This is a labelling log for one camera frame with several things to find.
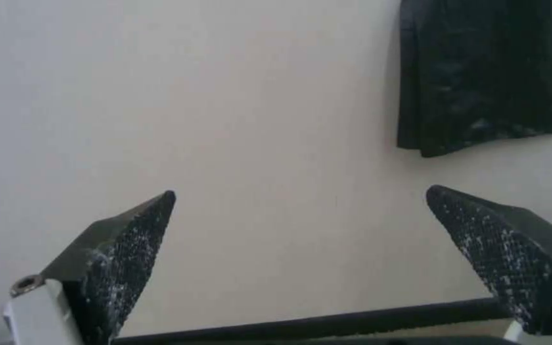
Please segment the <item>crumpled black cloth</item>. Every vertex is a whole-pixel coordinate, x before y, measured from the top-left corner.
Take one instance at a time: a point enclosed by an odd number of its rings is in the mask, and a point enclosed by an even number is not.
[[[403,0],[397,146],[552,133],[552,0]]]

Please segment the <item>textured grip pad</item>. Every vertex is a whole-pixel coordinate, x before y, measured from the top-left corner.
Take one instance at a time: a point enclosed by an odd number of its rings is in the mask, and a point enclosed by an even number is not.
[[[530,334],[552,334],[552,225],[444,186],[427,203],[478,276]]]
[[[117,336],[149,280],[174,202],[168,191],[96,221],[42,271],[63,283],[86,344]]]

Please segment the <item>dark fabric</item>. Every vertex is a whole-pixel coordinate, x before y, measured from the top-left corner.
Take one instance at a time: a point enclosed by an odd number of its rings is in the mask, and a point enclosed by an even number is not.
[[[552,133],[552,0],[403,0],[397,146]]]

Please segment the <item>metal bolt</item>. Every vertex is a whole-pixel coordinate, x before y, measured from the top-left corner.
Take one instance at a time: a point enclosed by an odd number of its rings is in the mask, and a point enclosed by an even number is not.
[[[10,296],[18,297],[31,290],[39,288],[44,284],[44,278],[40,275],[31,275],[21,278],[15,282],[10,288]]]

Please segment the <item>white plastic part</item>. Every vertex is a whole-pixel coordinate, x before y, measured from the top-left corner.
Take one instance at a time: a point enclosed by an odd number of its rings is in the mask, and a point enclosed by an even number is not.
[[[81,345],[74,316],[57,280],[11,299],[4,309],[16,345]]]
[[[527,334],[517,321],[512,321],[504,339],[521,345],[552,345],[552,336],[536,336]]]

